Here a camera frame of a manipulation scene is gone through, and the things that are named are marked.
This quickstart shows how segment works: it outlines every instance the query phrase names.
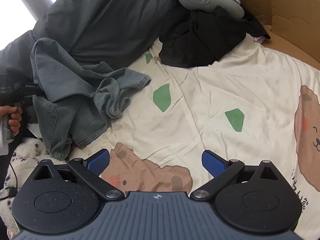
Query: human hand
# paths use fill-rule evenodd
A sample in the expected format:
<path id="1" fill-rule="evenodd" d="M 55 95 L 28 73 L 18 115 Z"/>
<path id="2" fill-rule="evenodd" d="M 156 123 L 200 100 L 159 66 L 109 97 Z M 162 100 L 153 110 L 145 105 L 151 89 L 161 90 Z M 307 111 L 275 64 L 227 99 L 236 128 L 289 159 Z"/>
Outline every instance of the human hand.
<path id="1" fill-rule="evenodd" d="M 8 124 L 10 125 L 10 130 L 13 131 L 14 136 L 16 136 L 21 126 L 22 108 L 16 106 L 0 106 L 0 119 L 5 114 L 11 114 L 11 119 L 8 121 Z"/>

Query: bed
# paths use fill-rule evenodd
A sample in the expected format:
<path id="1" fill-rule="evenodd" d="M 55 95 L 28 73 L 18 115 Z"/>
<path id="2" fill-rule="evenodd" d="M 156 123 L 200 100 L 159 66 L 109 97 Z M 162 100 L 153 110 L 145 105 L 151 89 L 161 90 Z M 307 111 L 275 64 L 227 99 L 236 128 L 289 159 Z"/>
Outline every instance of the bed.
<path id="1" fill-rule="evenodd" d="M 247 165 L 269 159 L 301 200 L 303 213 L 295 232 L 303 239 L 318 239 L 320 72 L 263 47 L 248 34 L 209 66 L 166 66 L 159 61 L 160 50 L 156 40 L 129 66 L 150 76 L 151 82 L 131 97 L 123 117 L 112 120 L 87 147 L 75 148 L 69 159 L 87 158 L 107 148 L 110 165 L 101 177 L 122 191 L 188 193 L 212 179 L 201 162 L 206 149 Z M 19 187 L 37 162 L 48 158 L 42 142 L 33 140 L 25 144 L 30 147 L 28 156 L 22 156 L 25 151 L 20 147 L 13 157 L 28 162 L 18 168 L 19 160 L 12 161 Z M 33 156 L 36 144 L 43 148 Z M 11 173 L 9 168 L 7 186 L 15 184 Z M 0 211 L 13 236 L 18 230 L 11 204 L 12 199 L 1 201 Z"/>

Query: brown cartoon bear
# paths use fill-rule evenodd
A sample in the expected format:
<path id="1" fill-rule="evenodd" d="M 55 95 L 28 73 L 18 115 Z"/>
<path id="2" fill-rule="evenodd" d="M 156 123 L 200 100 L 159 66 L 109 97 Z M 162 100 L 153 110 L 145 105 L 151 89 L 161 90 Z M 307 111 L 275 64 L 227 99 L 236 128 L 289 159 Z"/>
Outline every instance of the brown cartoon bear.
<path id="1" fill-rule="evenodd" d="M 301 174 L 320 191 L 320 105 L 317 95 L 303 85 L 294 116 L 296 153 Z"/>
<path id="2" fill-rule="evenodd" d="M 110 164 L 101 177 L 123 192 L 127 191 L 191 191 L 193 180 L 189 169 L 166 165 L 162 168 L 140 159 L 132 149 L 118 142 L 110 152 Z"/>

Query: cardboard box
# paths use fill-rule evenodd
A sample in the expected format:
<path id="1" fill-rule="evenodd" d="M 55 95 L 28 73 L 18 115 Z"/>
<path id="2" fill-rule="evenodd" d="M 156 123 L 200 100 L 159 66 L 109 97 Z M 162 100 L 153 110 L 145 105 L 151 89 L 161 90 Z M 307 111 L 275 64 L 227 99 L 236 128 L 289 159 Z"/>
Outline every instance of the cardboard box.
<path id="1" fill-rule="evenodd" d="M 241 4 L 262 24 L 271 25 L 272 40 L 266 47 L 307 61 L 320 70 L 320 1 L 241 0 Z"/>

